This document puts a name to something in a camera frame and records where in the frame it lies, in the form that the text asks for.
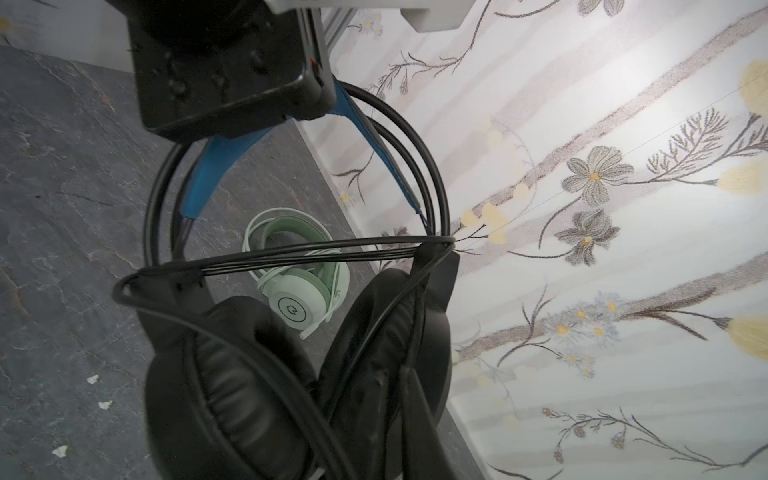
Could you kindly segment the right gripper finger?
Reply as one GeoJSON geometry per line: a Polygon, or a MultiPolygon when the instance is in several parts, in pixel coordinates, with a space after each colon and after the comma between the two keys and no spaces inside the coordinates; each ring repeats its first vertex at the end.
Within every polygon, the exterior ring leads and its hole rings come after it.
{"type": "Polygon", "coordinates": [[[402,467],[405,480],[455,480],[417,372],[400,370],[402,467]]]}

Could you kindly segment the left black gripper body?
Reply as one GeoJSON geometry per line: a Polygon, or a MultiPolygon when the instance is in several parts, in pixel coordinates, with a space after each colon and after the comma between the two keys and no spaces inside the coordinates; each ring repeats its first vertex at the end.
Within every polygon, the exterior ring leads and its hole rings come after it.
{"type": "Polygon", "coordinates": [[[317,9],[265,1],[114,1],[127,20],[144,128],[177,143],[236,138],[336,104],[317,9]]]}

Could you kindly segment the black blue headphones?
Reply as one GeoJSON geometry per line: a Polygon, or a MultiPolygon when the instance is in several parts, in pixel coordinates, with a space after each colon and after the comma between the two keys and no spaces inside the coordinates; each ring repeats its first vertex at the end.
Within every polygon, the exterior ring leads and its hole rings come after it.
{"type": "Polygon", "coordinates": [[[403,478],[400,370],[419,377],[436,426],[452,362],[447,309],[460,255],[447,191],[422,138],[372,93],[336,83],[335,113],[353,121],[390,170],[403,160],[417,192],[408,199],[421,236],[331,240],[188,261],[195,207],[254,136],[210,142],[177,197],[162,263],[159,227],[171,179],[187,152],[175,145],[158,172],[143,227],[143,267],[119,280],[118,304],[133,308],[153,346],[144,387],[150,455],[164,479],[403,478]],[[215,302],[213,275],[300,263],[407,259],[360,293],[320,370],[252,297],[215,302]]]}

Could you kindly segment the green white headphones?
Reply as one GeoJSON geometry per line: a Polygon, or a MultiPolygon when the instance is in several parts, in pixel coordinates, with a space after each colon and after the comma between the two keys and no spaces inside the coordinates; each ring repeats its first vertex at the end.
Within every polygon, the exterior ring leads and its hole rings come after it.
{"type": "MultiPolygon", "coordinates": [[[[309,243],[332,240],[327,228],[302,211],[278,207],[267,209],[248,223],[242,251],[263,250],[281,234],[291,234],[309,243]]],[[[307,268],[297,266],[257,269],[250,272],[269,306],[290,328],[307,339],[322,324],[332,320],[342,306],[350,286],[350,271],[343,262],[325,262],[307,268]]]]}

